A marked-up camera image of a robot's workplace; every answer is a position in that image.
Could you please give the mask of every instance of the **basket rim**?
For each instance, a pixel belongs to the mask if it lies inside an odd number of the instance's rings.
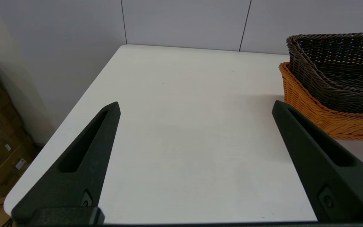
[[[317,100],[316,98],[314,98],[310,92],[301,84],[301,82],[291,73],[291,71],[289,70],[289,62],[283,62],[279,65],[279,70],[281,71],[282,74],[286,73],[288,74],[295,82],[296,84],[299,86],[299,88],[305,92],[305,94],[308,96],[308,98],[310,98],[315,105],[317,105],[319,108],[321,108],[323,111],[328,112],[329,114],[335,115],[335,116],[340,116],[340,117],[354,117],[354,118],[359,118],[362,117],[363,118],[363,113],[350,113],[350,112],[340,112],[337,110],[333,110],[330,109],[326,106],[324,106],[323,104],[321,104],[319,102],[319,100]]]
[[[340,33],[340,34],[307,34],[307,35],[295,35],[289,36],[286,40],[289,51],[297,51],[299,52],[299,56],[295,56],[296,58],[302,58],[308,63],[314,74],[318,76],[318,81],[322,82],[335,90],[341,90],[344,92],[351,92],[356,94],[363,94],[363,89],[355,88],[355,87],[344,87],[340,84],[337,84],[327,78],[322,71],[320,71],[316,64],[312,62],[309,56],[305,53],[304,49],[299,45],[298,40],[323,40],[323,39],[335,39],[335,38],[363,38],[363,33]]]

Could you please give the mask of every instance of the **stacked baskets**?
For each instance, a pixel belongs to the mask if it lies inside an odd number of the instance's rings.
[[[298,35],[279,69],[284,100],[337,139],[363,140],[363,33]]]

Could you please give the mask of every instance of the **screw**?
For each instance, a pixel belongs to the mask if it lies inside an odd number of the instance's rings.
[[[333,200],[328,195],[324,197],[324,203],[327,207],[333,207]]]

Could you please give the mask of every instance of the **white table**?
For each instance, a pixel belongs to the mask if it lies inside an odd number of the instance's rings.
[[[105,105],[121,117],[105,223],[316,220],[271,115],[286,55],[122,46],[5,200],[12,208]],[[363,160],[363,142],[342,144]]]

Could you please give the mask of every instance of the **brown wicker basket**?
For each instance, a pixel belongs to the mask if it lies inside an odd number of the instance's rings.
[[[284,101],[332,138],[363,140],[363,113],[344,113],[323,106],[302,86],[288,69],[289,63],[279,65],[284,81]]]
[[[287,39],[290,71],[324,106],[363,113],[363,33]]]

